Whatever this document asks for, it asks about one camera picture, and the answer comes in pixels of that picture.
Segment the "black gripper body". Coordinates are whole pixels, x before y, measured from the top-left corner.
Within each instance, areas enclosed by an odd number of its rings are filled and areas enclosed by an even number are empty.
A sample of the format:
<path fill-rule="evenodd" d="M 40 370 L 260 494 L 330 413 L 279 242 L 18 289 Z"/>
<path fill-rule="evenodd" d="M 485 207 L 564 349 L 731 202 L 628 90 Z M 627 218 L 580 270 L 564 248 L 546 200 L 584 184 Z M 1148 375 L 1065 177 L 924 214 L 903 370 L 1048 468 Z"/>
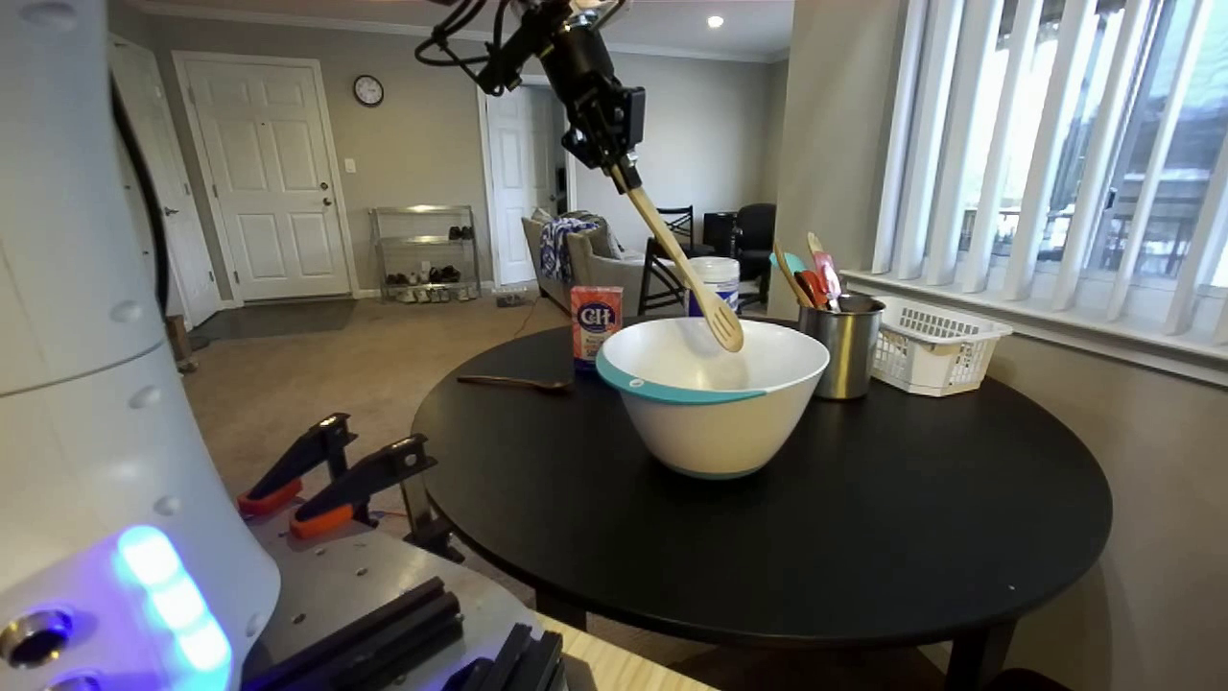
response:
<path fill-rule="evenodd" d="M 567 28 L 541 55 L 548 83 L 564 105 L 564 150 L 589 169 L 627 169 L 644 131 L 644 91 L 616 77 L 596 28 Z"/>

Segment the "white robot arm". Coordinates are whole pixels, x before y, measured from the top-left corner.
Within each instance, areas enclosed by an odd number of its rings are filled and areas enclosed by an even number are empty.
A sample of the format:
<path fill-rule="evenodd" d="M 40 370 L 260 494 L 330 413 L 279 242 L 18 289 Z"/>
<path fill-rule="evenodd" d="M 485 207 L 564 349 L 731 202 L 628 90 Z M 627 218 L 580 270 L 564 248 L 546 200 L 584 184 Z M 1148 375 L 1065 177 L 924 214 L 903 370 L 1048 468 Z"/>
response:
<path fill-rule="evenodd" d="M 644 131 L 644 91 L 616 72 L 616 58 L 600 35 L 604 17 L 572 0 L 520 0 L 520 31 L 495 40 L 475 83 L 502 95 L 522 82 L 530 58 L 541 61 L 567 131 L 562 145 L 589 169 L 604 169 L 617 193 L 641 184 L 628 160 Z"/>

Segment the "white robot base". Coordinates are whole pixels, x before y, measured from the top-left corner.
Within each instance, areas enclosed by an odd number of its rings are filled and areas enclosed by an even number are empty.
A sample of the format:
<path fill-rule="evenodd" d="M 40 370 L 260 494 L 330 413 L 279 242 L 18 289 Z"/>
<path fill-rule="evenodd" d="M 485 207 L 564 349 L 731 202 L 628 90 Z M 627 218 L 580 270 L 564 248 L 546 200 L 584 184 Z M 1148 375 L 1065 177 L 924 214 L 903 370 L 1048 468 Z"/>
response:
<path fill-rule="evenodd" d="M 105 0 L 0 0 L 4 691 L 238 691 L 279 573 L 238 520 L 128 218 Z"/>

